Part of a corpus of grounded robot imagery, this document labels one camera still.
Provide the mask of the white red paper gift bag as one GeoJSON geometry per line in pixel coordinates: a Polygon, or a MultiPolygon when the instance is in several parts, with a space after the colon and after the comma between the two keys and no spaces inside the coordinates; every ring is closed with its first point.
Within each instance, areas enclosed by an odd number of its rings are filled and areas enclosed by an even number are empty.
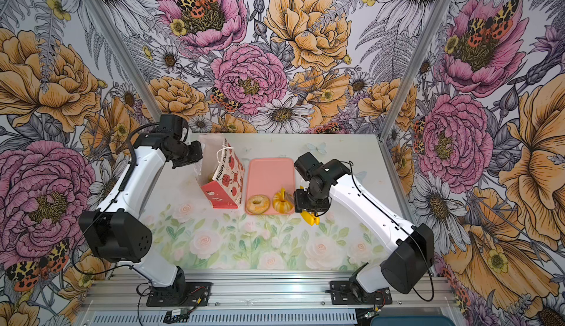
{"type": "Polygon", "coordinates": [[[245,169],[235,148],[219,133],[199,136],[203,158],[197,182],[214,209],[235,210],[242,203],[245,169]]]}

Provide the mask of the glazed donut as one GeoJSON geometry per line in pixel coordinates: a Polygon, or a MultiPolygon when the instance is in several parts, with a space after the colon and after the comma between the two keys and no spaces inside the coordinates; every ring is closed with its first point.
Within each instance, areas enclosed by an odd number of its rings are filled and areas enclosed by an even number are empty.
{"type": "Polygon", "coordinates": [[[266,195],[250,196],[246,202],[246,210],[249,214],[260,215],[264,214],[271,206],[271,201],[266,195]]]}

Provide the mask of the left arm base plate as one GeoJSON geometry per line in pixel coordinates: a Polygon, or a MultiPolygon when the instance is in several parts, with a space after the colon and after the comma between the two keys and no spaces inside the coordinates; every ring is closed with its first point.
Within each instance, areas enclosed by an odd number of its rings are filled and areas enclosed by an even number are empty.
{"type": "Polygon", "coordinates": [[[146,306],[153,308],[207,306],[211,287],[210,282],[184,282],[179,286],[152,288],[146,306]]]}

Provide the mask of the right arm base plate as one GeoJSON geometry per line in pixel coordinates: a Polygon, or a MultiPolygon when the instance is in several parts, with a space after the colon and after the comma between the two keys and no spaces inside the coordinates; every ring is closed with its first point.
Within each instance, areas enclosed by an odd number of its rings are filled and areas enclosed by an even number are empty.
{"type": "Polygon", "coordinates": [[[326,292],[330,295],[333,305],[376,305],[383,307],[393,302],[388,288],[368,293],[358,284],[345,280],[331,281],[326,292]]]}

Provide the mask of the bundt cake bread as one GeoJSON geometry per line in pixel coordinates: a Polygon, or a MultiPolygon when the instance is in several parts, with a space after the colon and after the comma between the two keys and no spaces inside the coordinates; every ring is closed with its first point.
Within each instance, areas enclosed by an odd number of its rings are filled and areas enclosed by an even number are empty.
{"type": "Polygon", "coordinates": [[[294,197],[284,188],[278,191],[272,200],[274,210],[279,214],[290,214],[294,212],[294,197]]]}

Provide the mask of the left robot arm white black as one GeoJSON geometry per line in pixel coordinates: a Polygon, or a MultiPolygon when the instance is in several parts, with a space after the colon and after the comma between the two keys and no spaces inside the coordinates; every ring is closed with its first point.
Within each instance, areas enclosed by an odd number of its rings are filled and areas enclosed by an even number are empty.
{"type": "Polygon", "coordinates": [[[108,197],[79,217],[93,256],[147,280],[149,306],[176,307],[188,302],[184,271],[152,246],[152,232],[140,217],[167,163],[179,168],[201,161],[201,143],[189,141],[189,135],[188,122],[172,114],[134,130],[126,139],[131,158],[125,171],[108,197]]]}

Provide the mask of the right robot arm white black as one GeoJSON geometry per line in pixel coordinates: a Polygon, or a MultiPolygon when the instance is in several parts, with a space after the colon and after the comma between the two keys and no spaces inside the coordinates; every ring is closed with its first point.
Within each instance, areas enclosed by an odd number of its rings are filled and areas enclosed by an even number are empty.
{"type": "Polygon", "coordinates": [[[353,164],[337,159],[318,161],[310,152],[294,162],[307,183],[294,192],[294,207],[307,223],[319,219],[336,202],[361,220],[382,242],[387,257],[380,264],[364,264],[350,278],[350,290],[360,299],[391,287],[401,294],[414,291],[416,284],[431,275],[434,234],[426,224],[419,226],[395,214],[366,190],[353,173],[353,164]]]}

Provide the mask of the yellow steel tongs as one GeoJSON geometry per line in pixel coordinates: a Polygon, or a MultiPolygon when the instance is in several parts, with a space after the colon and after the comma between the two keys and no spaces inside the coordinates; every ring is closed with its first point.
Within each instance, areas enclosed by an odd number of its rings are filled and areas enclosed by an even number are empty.
{"type": "Polygon", "coordinates": [[[310,226],[319,225],[319,223],[320,223],[320,218],[315,216],[312,213],[303,211],[303,212],[300,213],[300,215],[304,219],[304,221],[306,221],[308,224],[310,224],[310,226]]]}

